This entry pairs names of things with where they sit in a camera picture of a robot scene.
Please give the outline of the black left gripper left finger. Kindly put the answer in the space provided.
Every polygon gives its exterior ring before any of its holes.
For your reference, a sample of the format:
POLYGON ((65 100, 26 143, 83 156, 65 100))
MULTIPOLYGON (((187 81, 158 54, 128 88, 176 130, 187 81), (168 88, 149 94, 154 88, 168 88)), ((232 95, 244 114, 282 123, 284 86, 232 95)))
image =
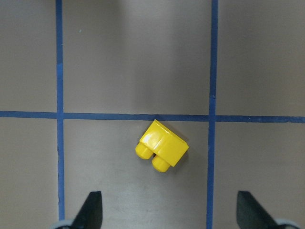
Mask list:
POLYGON ((72 222, 72 229, 100 229, 102 227, 102 193, 90 192, 72 222))

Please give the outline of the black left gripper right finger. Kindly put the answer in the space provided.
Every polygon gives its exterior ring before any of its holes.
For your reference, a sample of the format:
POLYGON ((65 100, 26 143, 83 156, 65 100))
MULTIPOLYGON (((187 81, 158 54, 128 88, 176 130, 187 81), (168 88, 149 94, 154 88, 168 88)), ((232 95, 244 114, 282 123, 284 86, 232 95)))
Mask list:
POLYGON ((274 229, 276 221, 249 191, 238 191, 236 221, 240 229, 274 229))

